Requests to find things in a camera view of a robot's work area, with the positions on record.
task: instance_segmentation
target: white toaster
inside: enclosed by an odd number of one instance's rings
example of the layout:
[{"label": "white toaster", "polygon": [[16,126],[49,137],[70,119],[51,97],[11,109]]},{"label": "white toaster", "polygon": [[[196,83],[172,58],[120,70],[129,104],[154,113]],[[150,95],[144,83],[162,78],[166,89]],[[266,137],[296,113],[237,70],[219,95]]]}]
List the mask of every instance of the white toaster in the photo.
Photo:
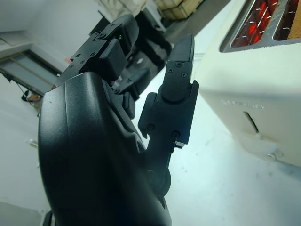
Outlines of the white toaster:
[{"label": "white toaster", "polygon": [[287,39],[298,2],[236,0],[196,79],[245,150],[301,166],[301,40]]}]

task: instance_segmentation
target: floor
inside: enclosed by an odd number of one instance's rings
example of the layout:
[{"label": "floor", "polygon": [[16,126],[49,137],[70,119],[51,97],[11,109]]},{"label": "floor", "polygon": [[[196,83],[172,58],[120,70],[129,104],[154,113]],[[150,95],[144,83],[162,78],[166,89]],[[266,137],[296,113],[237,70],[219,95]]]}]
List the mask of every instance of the floor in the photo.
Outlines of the floor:
[{"label": "floor", "polygon": [[[175,44],[188,33],[196,35],[228,2],[230,2],[230,0],[203,1],[190,17],[185,20],[174,21],[167,28],[164,34],[165,38],[170,43]],[[162,59],[167,60],[167,55],[164,50],[153,43],[151,43],[151,45]],[[150,69],[152,78],[157,75],[157,67],[144,53],[138,52],[133,59],[133,63],[122,73],[123,78],[128,78],[132,73],[145,67]]]}]

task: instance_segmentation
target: screw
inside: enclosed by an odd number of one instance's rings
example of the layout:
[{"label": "screw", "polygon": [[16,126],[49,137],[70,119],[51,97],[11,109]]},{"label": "screw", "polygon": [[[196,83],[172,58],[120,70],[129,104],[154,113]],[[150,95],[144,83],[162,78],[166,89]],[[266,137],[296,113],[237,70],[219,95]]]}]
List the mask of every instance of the screw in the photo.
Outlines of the screw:
[{"label": "screw", "polygon": [[182,67],[183,64],[182,64],[181,62],[177,62],[177,63],[175,64],[175,66],[176,66],[176,67]]},{"label": "screw", "polygon": [[178,131],[174,131],[171,134],[172,138],[177,140],[178,138],[180,138],[180,133]]},{"label": "screw", "polygon": [[106,36],[105,33],[101,33],[101,34],[97,37],[97,39],[98,39],[98,40],[103,39],[105,36]]},{"label": "screw", "polygon": [[146,129],[147,129],[148,133],[151,133],[156,129],[156,127],[154,124],[149,124]]}]

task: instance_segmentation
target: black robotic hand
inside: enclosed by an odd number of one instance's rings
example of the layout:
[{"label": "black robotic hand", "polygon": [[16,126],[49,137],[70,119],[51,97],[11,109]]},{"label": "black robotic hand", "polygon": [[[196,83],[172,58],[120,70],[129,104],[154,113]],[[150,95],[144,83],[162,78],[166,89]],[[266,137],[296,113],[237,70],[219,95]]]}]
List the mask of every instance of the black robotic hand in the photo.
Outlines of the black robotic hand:
[{"label": "black robotic hand", "polygon": [[170,226],[164,195],[175,147],[188,143],[198,84],[190,84],[193,36],[172,51],[164,82],[150,93],[139,129],[135,100],[150,82],[142,70],[117,89],[115,81],[138,36],[132,16],[93,34],[43,98],[39,159],[45,191],[59,226]]}]

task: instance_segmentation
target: wall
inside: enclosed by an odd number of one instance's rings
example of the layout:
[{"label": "wall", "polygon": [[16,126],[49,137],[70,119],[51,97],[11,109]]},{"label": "wall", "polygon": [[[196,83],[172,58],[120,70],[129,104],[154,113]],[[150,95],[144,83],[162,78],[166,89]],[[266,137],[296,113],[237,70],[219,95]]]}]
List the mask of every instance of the wall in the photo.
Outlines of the wall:
[{"label": "wall", "polygon": [[47,1],[27,31],[32,51],[63,71],[64,58],[81,47],[102,18],[99,9],[93,0]]},{"label": "wall", "polygon": [[0,202],[48,210],[37,168],[38,150],[25,143],[26,139],[37,140],[39,119],[21,96],[15,82],[9,83],[0,74]]},{"label": "wall", "polygon": [[47,0],[0,0],[0,32],[24,31]]}]

